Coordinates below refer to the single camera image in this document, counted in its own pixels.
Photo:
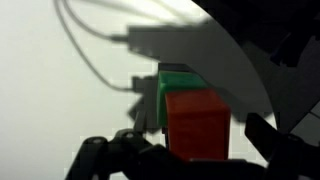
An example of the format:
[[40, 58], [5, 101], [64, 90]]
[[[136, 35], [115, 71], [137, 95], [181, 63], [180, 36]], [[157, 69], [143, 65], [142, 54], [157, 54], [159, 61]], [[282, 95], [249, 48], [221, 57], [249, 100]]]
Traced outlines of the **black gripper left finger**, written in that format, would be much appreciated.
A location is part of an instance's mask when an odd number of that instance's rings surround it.
[[110, 180], [122, 172], [129, 180], [186, 180], [186, 165], [160, 144], [124, 129], [111, 141], [94, 136], [83, 141], [65, 180]]

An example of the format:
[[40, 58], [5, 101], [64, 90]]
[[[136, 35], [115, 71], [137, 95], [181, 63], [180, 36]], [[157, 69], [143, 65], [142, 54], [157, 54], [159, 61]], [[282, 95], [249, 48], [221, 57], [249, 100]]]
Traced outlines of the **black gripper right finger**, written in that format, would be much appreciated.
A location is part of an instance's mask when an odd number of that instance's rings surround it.
[[282, 134], [256, 113], [247, 115], [245, 136], [268, 162], [263, 180], [320, 180], [320, 147]]

